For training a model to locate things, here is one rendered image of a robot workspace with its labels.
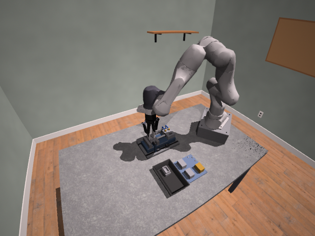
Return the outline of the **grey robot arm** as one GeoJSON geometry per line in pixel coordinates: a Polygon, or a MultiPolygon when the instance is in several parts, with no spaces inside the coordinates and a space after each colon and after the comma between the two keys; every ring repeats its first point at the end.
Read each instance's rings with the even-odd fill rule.
{"type": "Polygon", "coordinates": [[[146,115],[156,114],[160,117],[168,115],[171,104],[196,73],[204,59],[216,67],[215,78],[209,79],[206,85],[211,104],[209,113],[207,111],[204,116],[205,124],[211,129],[221,130],[229,120],[224,111],[226,104],[232,106],[239,99],[233,79],[236,57],[233,50],[228,50],[222,43],[210,36],[203,37],[183,53],[166,91],[162,91],[156,86],[148,86],[144,89],[144,104],[138,106],[137,112],[146,115]]]}

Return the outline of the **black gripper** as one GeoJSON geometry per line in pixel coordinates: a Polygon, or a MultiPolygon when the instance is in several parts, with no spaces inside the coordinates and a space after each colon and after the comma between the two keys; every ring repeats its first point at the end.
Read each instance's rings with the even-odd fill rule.
{"type": "Polygon", "coordinates": [[[148,135],[148,139],[150,140],[150,126],[152,124],[152,136],[155,138],[155,130],[158,129],[158,121],[159,118],[156,117],[156,114],[154,115],[146,115],[145,114],[145,121],[142,122],[144,131],[148,135]],[[147,128],[146,128],[146,123],[147,123],[147,128]]]}

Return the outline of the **orange-yellow block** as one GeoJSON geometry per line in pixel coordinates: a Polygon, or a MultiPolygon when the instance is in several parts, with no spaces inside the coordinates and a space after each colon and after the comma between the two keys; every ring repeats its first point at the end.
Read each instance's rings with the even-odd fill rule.
{"type": "Polygon", "coordinates": [[[195,164],[195,167],[194,167],[199,173],[203,172],[204,171],[204,167],[199,163],[195,164]]]}

